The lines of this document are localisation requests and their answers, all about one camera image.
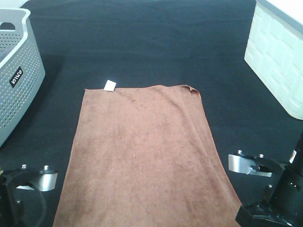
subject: perforated basket wall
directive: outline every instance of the perforated basket wall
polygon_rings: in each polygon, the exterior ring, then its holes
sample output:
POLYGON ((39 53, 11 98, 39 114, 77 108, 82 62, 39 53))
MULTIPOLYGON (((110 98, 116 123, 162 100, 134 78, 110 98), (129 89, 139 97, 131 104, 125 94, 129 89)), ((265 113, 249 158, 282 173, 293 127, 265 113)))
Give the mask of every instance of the perforated basket wall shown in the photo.
POLYGON ((0 146, 24 115, 45 76, 29 15, 27 9, 0 8, 0 22, 15 26, 15 30, 0 30, 0 51, 13 48, 0 62, 0 146))

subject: basket logo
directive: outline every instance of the basket logo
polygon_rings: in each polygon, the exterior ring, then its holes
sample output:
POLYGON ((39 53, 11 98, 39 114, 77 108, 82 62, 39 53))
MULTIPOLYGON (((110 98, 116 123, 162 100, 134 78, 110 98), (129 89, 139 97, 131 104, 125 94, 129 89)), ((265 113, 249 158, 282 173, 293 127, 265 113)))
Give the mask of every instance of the basket logo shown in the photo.
POLYGON ((15 87, 15 85, 18 83, 22 75, 23 75, 23 70, 19 66, 13 77, 9 80, 9 83, 12 86, 12 88, 15 87))

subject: white plastic storage box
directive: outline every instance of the white plastic storage box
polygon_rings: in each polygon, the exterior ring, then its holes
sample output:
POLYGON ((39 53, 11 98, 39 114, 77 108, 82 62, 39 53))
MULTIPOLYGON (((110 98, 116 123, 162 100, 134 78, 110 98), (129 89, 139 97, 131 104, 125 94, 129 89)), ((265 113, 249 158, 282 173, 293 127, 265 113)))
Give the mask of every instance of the white plastic storage box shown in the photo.
POLYGON ((24 115, 45 76, 29 15, 27 9, 0 8, 0 22, 3 22, 0 26, 0 146, 24 115))
POLYGON ((244 59, 283 108, 303 120, 303 1, 257 0, 244 59))

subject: white tag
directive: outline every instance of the white tag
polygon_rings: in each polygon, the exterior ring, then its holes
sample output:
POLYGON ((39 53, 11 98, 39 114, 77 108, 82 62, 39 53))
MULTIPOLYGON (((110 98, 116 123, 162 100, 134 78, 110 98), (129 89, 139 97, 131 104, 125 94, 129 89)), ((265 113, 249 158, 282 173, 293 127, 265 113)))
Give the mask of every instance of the white tag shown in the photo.
POLYGON ((297 154, 297 152, 294 150, 293 153, 292 153, 292 155, 291 155, 291 157, 290 157, 290 159, 289 159, 290 163, 293 163, 294 157, 295 157, 296 154, 297 154))
POLYGON ((113 81, 107 80, 104 90, 105 91, 114 91, 116 84, 117 83, 115 83, 113 81))

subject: black tabletop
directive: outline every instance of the black tabletop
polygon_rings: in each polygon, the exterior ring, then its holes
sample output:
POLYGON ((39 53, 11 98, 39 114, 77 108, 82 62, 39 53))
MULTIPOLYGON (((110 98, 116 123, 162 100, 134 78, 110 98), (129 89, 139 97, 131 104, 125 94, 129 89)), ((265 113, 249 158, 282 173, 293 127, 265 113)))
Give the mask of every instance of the black tabletop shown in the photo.
MULTIPOLYGON (((244 61, 254 0, 29 1, 45 79, 0 148, 0 166, 49 165, 56 189, 44 192, 51 227, 59 202, 84 89, 188 84, 200 91, 223 166, 245 204, 258 201, 266 177, 228 170, 228 154, 287 161, 303 129, 244 61)), ((33 191, 18 190, 27 226, 41 212, 33 191)))

